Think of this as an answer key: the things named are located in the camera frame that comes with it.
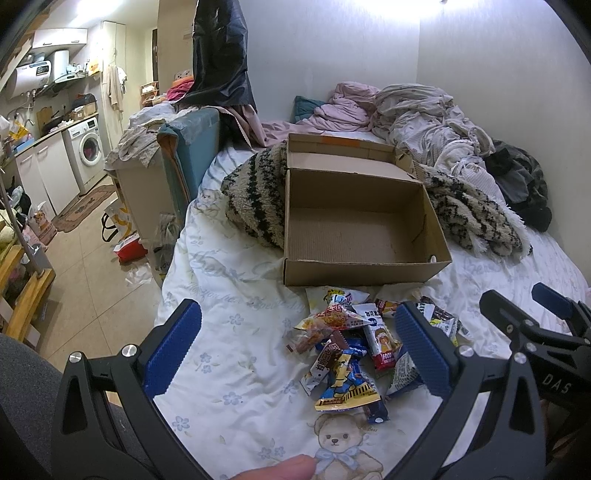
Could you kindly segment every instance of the washing machine door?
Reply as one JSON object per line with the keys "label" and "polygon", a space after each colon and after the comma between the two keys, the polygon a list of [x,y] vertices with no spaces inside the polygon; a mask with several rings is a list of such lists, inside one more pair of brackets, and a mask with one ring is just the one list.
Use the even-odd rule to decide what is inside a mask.
{"label": "washing machine door", "polygon": [[103,158],[100,150],[99,136],[95,132],[87,132],[80,139],[79,155],[81,162],[87,167],[92,167]]}

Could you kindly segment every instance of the pillow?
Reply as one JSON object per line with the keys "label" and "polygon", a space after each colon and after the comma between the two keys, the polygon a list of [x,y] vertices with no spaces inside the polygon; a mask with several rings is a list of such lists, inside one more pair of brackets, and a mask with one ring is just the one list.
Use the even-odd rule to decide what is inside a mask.
{"label": "pillow", "polygon": [[297,123],[300,120],[310,118],[314,114],[314,109],[319,106],[325,105],[326,102],[321,100],[312,100],[301,96],[294,98],[294,118],[293,123]]}

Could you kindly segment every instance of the open cardboard box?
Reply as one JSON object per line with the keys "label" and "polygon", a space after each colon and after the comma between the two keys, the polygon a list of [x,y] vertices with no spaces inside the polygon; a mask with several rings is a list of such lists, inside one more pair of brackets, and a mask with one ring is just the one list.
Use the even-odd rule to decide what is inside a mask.
{"label": "open cardboard box", "polygon": [[427,191],[394,147],[290,134],[287,167],[285,285],[425,282],[451,263]]}

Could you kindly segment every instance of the metal screw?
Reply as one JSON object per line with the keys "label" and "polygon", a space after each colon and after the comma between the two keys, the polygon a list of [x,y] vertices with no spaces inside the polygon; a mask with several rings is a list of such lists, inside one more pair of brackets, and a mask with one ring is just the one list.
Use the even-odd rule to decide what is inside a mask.
{"label": "metal screw", "polygon": [[135,345],[125,345],[122,349],[121,349],[121,353],[123,354],[123,356],[134,356],[136,353],[138,353],[138,348]]}
{"label": "metal screw", "polygon": [[80,352],[73,352],[70,354],[69,360],[73,364],[77,364],[80,360],[82,360],[82,354]]}
{"label": "metal screw", "polygon": [[515,360],[518,364],[524,364],[527,362],[527,357],[523,353],[517,352],[515,355],[513,355],[513,360]]}
{"label": "metal screw", "polygon": [[457,349],[458,352],[460,352],[461,356],[472,356],[474,355],[474,350],[472,349],[471,346],[468,345],[460,345],[460,347]]}

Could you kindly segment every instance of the doormat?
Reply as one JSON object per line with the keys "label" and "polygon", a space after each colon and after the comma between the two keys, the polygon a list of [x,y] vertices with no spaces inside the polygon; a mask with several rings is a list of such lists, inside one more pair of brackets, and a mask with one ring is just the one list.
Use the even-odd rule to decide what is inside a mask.
{"label": "doormat", "polygon": [[73,205],[66,207],[61,214],[56,216],[53,219],[53,225],[60,232],[71,232],[114,192],[115,185],[101,185],[92,189],[78,201],[73,201]]}

